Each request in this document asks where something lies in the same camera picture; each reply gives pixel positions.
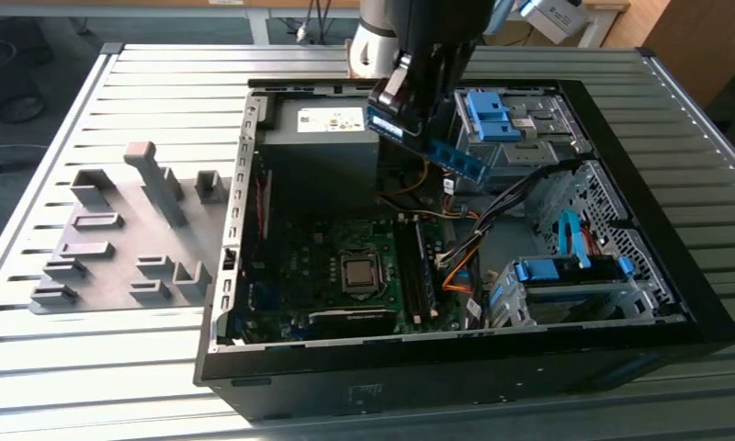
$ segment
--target label sticker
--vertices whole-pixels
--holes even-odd
[[[477,304],[474,299],[469,299],[469,303],[466,303],[466,309],[471,314],[474,314],[474,317],[482,317],[482,306]]]
[[[364,131],[366,118],[362,107],[311,107],[296,113],[296,131]]]
[[[390,133],[392,133],[399,138],[403,138],[403,129],[400,127],[390,124],[387,121],[384,121],[383,119],[380,119],[376,116],[372,117],[372,123],[376,126],[379,126],[380,128],[383,128],[384,130],[387,130]]]

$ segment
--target gray plastic block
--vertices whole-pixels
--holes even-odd
[[[76,230],[111,230],[123,228],[123,217],[117,213],[83,214],[73,217],[71,225]]]
[[[136,257],[136,267],[147,278],[164,278],[173,274],[173,262],[165,254],[140,255]]]
[[[169,289],[160,280],[132,281],[128,293],[140,303],[167,301],[172,296]]]
[[[63,257],[111,257],[113,245],[108,242],[67,243],[63,245]]]
[[[56,258],[44,266],[44,273],[52,280],[81,279],[87,275],[87,267],[76,257]]]
[[[29,298],[41,306],[57,306],[72,304],[79,298],[79,295],[68,286],[52,283],[43,287],[37,287]]]
[[[226,202],[228,194],[216,170],[202,170],[196,175],[196,194],[203,204]]]
[[[185,270],[183,264],[176,264],[173,267],[172,283],[180,290],[183,297],[188,300],[200,300],[207,295],[207,287],[212,283],[212,276],[204,267],[204,263],[196,264],[196,272],[194,277]]]
[[[171,170],[165,173],[157,167],[156,145],[149,141],[131,142],[124,155],[125,164],[136,167],[144,181],[144,193],[156,204],[163,216],[173,227],[188,223],[185,213],[176,203],[180,194],[179,182]]]
[[[109,188],[113,188],[113,182],[101,169],[80,170],[71,182],[71,191],[76,199],[92,211],[111,210],[101,192]]]

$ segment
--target cable connector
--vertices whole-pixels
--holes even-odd
[[[436,258],[435,258],[435,260],[434,260],[434,263],[435,263],[436,269],[438,269],[439,271],[443,271],[443,270],[448,267],[448,264],[446,264],[446,263],[443,262],[443,259],[444,259],[444,258],[446,258],[446,253],[438,253],[438,254],[436,254]]]
[[[296,42],[298,43],[302,43],[303,40],[306,39],[306,36],[308,35],[308,24],[304,24],[303,26],[299,27],[299,29],[296,30]]]

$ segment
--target power supply label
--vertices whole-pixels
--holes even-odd
[[[362,107],[308,107],[296,114],[296,131],[364,131],[366,117]]]

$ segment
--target wooden cabinet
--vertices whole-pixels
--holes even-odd
[[[631,0],[603,47],[651,49],[706,107],[735,74],[735,0]]]

